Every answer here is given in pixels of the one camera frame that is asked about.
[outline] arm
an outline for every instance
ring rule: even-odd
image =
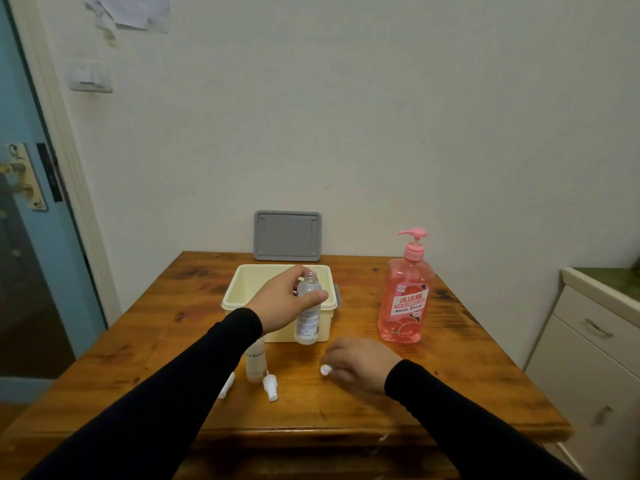
[[[270,279],[191,347],[64,441],[23,480],[173,478],[244,351],[328,297],[294,296],[308,269]]]
[[[583,478],[416,363],[396,364],[385,393],[420,421],[465,479]]]
[[[334,379],[400,402],[466,480],[582,479],[507,423],[380,342],[338,339],[322,363],[332,366]]]

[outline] green countertop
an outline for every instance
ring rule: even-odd
[[[640,301],[640,275],[633,269],[608,267],[576,267],[574,269],[629,298]]]

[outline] pink liquid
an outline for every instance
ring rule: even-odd
[[[436,273],[433,268],[425,261],[398,258],[391,259],[388,262],[385,285],[380,302],[380,314],[378,316],[380,338],[388,342],[400,342],[402,344],[412,344],[420,341],[424,318],[433,293],[435,277]],[[412,296],[416,296],[416,292],[421,293],[425,290],[428,290],[428,292],[423,308],[393,316],[393,307],[400,306],[394,304],[394,298],[396,299],[395,303],[398,303],[403,296],[407,296],[407,299],[410,299]],[[419,304],[418,306],[422,306],[420,300],[416,303]]]

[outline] pink dish soap bottle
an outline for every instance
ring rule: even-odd
[[[436,273],[424,261],[424,247],[420,244],[427,231],[414,227],[400,234],[411,234],[414,241],[406,245],[404,258],[391,259],[387,264],[378,333],[388,342],[412,344],[420,340]]]

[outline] white bottle cap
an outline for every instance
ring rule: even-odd
[[[262,385],[264,386],[264,390],[267,391],[269,395],[269,400],[271,402],[278,400],[278,380],[276,376],[273,374],[269,374],[262,380]]]
[[[229,379],[227,379],[227,382],[225,382],[225,385],[222,386],[222,390],[220,391],[220,394],[218,395],[218,397],[220,399],[224,399],[227,396],[227,393],[228,393],[229,389],[231,389],[231,386],[233,386],[235,380],[236,380],[236,373],[235,372],[231,372],[231,375],[229,376]]]

